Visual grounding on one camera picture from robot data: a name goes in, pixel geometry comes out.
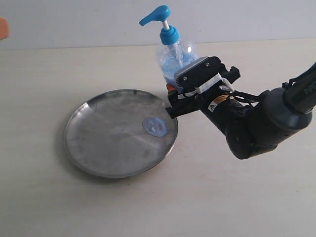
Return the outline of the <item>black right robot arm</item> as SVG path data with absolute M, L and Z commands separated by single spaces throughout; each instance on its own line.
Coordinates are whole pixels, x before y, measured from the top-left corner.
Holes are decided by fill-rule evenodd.
M 171 118 L 201 111 L 226 137 L 238 159 L 273 151 L 306 128 L 316 104 L 316 68 L 311 66 L 281 87 L 251 95 L 233 89 L 239 69 L 227 69 L 218 57 L 204 57 L 167 84 Z

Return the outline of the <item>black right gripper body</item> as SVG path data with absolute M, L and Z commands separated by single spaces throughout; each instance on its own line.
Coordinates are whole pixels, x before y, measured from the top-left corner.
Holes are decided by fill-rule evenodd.
M 230 70 L 227 70 L 225 65 L 221 63 L 219 72 L 201 86 L 181 93 L 177 90 L 168 92 L 170 107 L 167 107 L 166 111 L 173 119 L 198 111 L 203 99 L 210 96 L 227 94 L 220 86 L 229 88 L 238 78 L 240 78 L 238 68 L 231 67 Z

